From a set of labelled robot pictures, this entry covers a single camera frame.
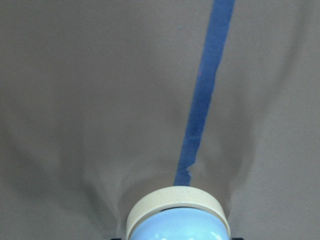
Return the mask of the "light blue call bell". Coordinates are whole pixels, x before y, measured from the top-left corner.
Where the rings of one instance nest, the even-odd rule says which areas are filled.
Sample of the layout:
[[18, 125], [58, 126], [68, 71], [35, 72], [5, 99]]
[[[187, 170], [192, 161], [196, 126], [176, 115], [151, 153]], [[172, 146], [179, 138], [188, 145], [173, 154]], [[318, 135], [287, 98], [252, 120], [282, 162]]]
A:
[[229, 240], [221, 204], [190, 186], [158, 189], [140, 199], [126, 223], [127, 240]]

